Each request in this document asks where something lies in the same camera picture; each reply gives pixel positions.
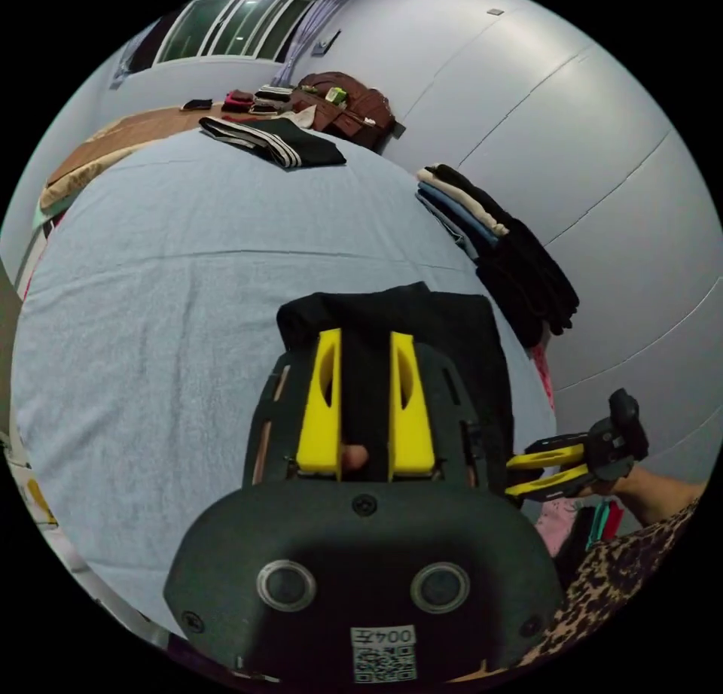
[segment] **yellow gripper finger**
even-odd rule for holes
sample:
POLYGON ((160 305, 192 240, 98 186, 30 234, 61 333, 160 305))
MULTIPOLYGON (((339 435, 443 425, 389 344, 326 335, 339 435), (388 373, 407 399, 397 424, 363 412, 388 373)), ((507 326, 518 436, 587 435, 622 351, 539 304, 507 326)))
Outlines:
POLYGON ((391 355, 389 480, 395 476, 431 476, 435 451, 414 338, 392 333, 391 355))
POLYGON ((505 489, 505 494, 508 496, 524 496, 525 494, 541 491, 542 489, 555 488, 563 483, 574 481, 576 478, 586 474, 587 465, 582 464, 576 468, 569 468, 568 470, 560 471, 559 473, 555 473, 553 476, 548 476, 547 478, 530 481, 529 483, 511 485, 508 489, 505 489))
POLYGON ((513 470, 528 470, 532 468, 550 468, 552 466, 569 466, 578 463, 584 456, 585 447, 582 443, 577 446, 567 446, 544 453, 523 453, 514 455, 507 461, 507 468, 513 470))
POLYGON ((319 335, 296 463, 300 473, 341 480, 341 330, 319 335))

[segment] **human hand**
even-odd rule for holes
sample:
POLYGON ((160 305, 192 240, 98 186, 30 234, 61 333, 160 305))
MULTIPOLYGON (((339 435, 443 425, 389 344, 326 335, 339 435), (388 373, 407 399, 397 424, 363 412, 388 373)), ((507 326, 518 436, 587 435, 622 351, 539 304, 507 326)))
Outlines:
POLYGON ((364 446, 344 446, 341 452, 341 470, 348 473, 363 468, 369 460, 364 446))

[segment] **blue folded cloth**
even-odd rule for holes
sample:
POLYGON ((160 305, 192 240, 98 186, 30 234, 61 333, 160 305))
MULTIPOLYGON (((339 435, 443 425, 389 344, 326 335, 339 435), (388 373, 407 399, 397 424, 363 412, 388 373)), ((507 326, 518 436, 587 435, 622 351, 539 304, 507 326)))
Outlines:
POLYGON ((426 196, 442 204, 442 212, 446 214, 448 211, 452 216, 456 216, 465 224, 470 225, 474 231, 478 232, 492 247, 498 244, 499 238, 495 233, 484 223, 480 222, 464 205, 460 205, 455 199, 452 199, 449 195, 444 194, 444 192, 426 182, 420 182, 419 189, 423 190, 426 196))
POLYGON ((426 199, 426 197, 423 197, 420 193, 417 193, 415 197, 439 220, 441 226, 451 235, 458 248, 464 250, 471 260, 479 258, 480 255, 477 249, 460 227, 455 225, 436 205, 426 199))

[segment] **curtain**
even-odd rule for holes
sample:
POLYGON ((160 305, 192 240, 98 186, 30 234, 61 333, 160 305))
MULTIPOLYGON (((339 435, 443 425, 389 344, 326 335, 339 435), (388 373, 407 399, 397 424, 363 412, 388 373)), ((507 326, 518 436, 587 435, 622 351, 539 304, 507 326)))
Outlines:
POLYGON ((133 58, 133 55, 138 50, 138 47, 140 47, 141 42, 143 42, 143 40, 151 33, 151 30, 158 24, 159 21, 160 20, 154 21, 142 32, 136 34, 136 36, 133 37, 133 39, 131 39, 128 44, 126 44, 126 48, 123 50, 123 54, 120 56, 120 62, 118 63, 118 67, 115 70, 115 74, 113 75, 113 80, 111 82, 112 90, 116 90, 124 82, 125 78, 130 74, 130 70, 128 69, 130 60, 133 58))
POLYGON ((307 11, 304 19, 291 40, 288 55, 283 67, 278 71, 271 81, 275 87, 287 87, 291 81, 291 75, 301 54, 309 46, 309 43, 322 30, 324 25, 348 2, 349 0, 317 0, 307 11))

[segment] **beige folded cloth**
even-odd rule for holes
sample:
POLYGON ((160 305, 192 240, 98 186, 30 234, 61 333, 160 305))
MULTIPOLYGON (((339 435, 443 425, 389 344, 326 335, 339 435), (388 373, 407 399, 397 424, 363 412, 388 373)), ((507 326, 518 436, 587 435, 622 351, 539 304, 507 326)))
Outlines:
POLYGON ((416 178, 420 182, 426 182, 436 187, 440 192, 444 192, 453 200, 462 205, 466 210, 471 212, 485 227, 489 228, 497 237, 504 237, 509 234, 509 230, 499 223, 485 208, 473 197, 470 197, 464 190, 460 190, 453 184, 448 184, 438 179, 428 169, 421 169, 416 174, 416 178))
POLYGON ((147 147, 149 144, 150 142, 141 142, 138 145, 131 145, 123 150, 114 150, 113 152, 104 154, 97 160, 93 160, 93 162, 74 169, 72 172, 61 177, 57 182, 54 182, 51 186, 43 189, 40 195, 40 209, 42 211, 47 210, 55 202, 59 202, 68 195, 82 190, 98 177, 98 175, 105 172, 106 169, 120 162, 125 157, 128 157, 128 155, 133 152, 147 147))

